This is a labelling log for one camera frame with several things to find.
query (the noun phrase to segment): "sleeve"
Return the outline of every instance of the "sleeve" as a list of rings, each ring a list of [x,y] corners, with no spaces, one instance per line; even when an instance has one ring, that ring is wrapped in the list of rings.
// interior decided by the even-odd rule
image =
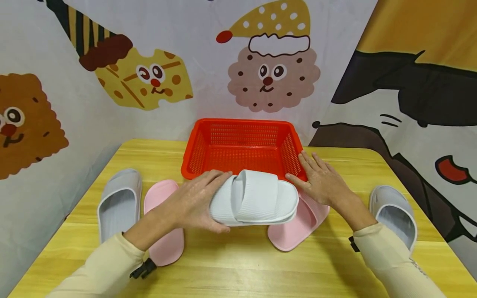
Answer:
[[[391,298],[445,297],[410,258],[402,240],[383,224],[368,226],[353,235],[367,267],[383,283]]]
[[[114,297],[128,283],[129,274],[143,261],[144,252],[121,233],[101,244],[85,264],[59,284],[47,298]]]

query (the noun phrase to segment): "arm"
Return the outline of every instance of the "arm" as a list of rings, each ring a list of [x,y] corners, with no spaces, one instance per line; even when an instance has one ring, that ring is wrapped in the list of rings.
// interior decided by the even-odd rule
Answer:
[[[401,239],[378,223],[361,199],[329,164],[316,154],[298,156],[308,182],[287,178],[318,203],[335,209],[353,230],[353,238],[367,267],[383,283],[391,298],[445,297],[435,283],[410,258]]]
[[[194,227],[228,232],[229,227],[210,218],[208,207],[230,175],[205,172],[182,185],[124,234],[118,233],[101,244],[47,298],[114,297],[127,285],[129,274],[142,264],[144,252],[173,229]]]
[[[353,238],[367,267],[383,283],[391,298],[445,297],[409,256],[402,240],[377,223],[358,196],[334,209],[354,231]]]

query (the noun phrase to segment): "slipper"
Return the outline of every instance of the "slipper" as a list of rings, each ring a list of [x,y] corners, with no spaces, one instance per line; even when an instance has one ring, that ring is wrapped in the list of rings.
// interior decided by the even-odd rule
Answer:
[[[293,184],[274,174],[243,170],[217,190],[209,211],[227,226],[279,225],[295,217],[298,201]]]
[[[154,184],[144,198],[144,214],[164,202],[179,186],[174,180],[163,180]],[[158,267],[179,260],[184,252],[184,229],[174,229],[149,248],[149,258]]]
[[[141,175],[135,169],[124,169],[109,179],[97,209],[100,243],[139,220],[141,190]]]
[[[296,217],[282,225],[269,226],[268,237],[272,244],[281,251],[291,251],[313,233],[325,220],[330,207],[319,204],[303,192],[298,192]]]
[[[417,225],[411,205],[399,191],[387,185],[375,187],[369,196],[369,211],[378,222],[395,232],[412,253]]]

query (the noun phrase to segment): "cartoon nose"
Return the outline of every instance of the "cartoon nose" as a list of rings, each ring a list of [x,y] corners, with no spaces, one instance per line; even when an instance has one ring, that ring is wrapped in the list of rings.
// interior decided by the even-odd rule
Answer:
[[[153,85],[156,88],[159,88],[161,86],[161,82],[159,82],[158,79],[152,79],[151,80],[151,85]]]
[[[273,83],[273,79],[271,77],[266,77],[265,79],[263,79],[263,84],[265,86],[269,86]]]
[[[12,124],[6,124],[4,127],[1,128],[0,134],[4,136],[12,136],[17,132],[17,127]]]

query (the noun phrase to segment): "basket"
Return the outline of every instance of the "basket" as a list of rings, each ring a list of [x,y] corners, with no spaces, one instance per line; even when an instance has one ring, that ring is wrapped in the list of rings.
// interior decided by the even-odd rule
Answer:
[[[307,181],[298,160],[303,150],[293,125],[285,121],[200,119],[187,143],[182,176],[194,179],[212,169],[294,174]]]

